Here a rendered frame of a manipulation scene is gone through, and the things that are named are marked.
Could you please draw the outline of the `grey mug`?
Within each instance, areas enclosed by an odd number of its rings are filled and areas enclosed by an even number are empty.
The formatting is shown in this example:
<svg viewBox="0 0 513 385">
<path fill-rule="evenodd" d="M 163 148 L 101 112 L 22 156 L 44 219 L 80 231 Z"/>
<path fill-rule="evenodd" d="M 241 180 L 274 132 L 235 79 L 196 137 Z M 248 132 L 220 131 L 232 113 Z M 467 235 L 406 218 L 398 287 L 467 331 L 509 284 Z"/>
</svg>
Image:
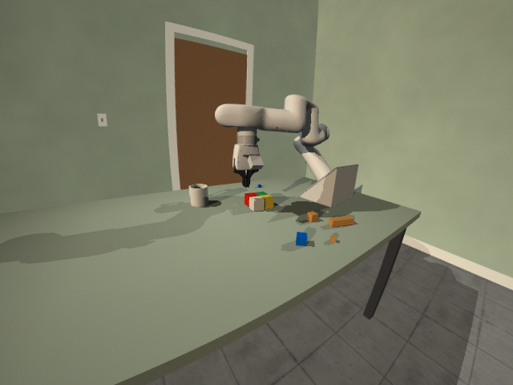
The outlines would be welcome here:
<svg viewBox="0 0 513 385">
<path fill-rule="evenodd" d="M 191 195 L 190 195 L 191 186 Z M 194 184 L 189 186 L 189 196 L 193 207 L 204 207 L 208 205 L 208 186 L 206 184 Z M 206 188 L 207 187 L 207 188 Z M 204 189 L 192 189 L 204 188 Z"/>
</svg>

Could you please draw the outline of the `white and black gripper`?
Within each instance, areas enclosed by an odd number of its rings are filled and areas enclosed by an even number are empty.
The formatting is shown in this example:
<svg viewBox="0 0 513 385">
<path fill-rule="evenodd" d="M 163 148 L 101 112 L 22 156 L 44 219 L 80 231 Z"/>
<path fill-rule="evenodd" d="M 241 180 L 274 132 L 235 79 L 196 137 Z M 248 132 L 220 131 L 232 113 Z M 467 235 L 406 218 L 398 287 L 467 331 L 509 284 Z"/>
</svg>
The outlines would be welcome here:
<svg viewBox="0 0 513 385">
<path fill-rule="evenodd" d="M 255 172 L 259 172 L 259 169 L 250 169 L 247 160 L 248 157 L 243 156 L 249 154 L 259 155 L 259 148 L 257 144 L 235 144 L 233 159 L 234 165 L 236 159 L 236 166 L 233 165 L 232 159 L 232 166 L 234 168 L 233 172 L 240 174 L 242 176 L 242 185 L 246 188 L 250 185 L 250 177 L 252 177 L 252 174 Z M 247 173 L 245 172 L 245 170 L 247 170 Z"/>
</svg>

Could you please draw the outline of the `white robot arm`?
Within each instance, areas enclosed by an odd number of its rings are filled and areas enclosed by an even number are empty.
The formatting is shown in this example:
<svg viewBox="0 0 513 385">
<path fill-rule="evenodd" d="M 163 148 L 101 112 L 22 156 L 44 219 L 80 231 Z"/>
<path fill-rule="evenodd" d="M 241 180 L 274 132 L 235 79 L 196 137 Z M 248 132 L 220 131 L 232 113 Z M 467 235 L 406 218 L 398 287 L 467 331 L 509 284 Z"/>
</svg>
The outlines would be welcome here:
<svg viewBox="0 0 513 385">
<path fill-rule="evenodd" d="M 318 127 L 318 116 L 318 106 L 301 95 L 288 95 L 285 98 L 285 109 L 222 104 L 215 112 L 218 124 L 226 128 L 237 127 L 238 144 L 256 144 L 260 141 L 257 138 L 257 129 L 299 132 L 293 145 L 302 155 L 317 181 L 332 171 L 321 153 L 312 147 L 329 138 L 328 127 L 325 124 L 319 124 Z"/>
</svg>

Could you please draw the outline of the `red cube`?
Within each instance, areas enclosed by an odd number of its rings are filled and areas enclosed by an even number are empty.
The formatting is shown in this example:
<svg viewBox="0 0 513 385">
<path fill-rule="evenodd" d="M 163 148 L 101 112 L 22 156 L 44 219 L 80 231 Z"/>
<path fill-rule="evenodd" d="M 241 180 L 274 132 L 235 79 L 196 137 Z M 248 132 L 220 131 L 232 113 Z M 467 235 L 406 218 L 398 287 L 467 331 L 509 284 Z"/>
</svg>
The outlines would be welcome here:
<svg viewBox="0 0 513 385">
<path fill-rule="evenodd" d="M 244 194 L 244 203 L 249 207 L 249 198 L 250 197 L 258 197 L 259 195 L 255 194 L 254 192 L 251 193 L 245 193 Z"/>
</svg>

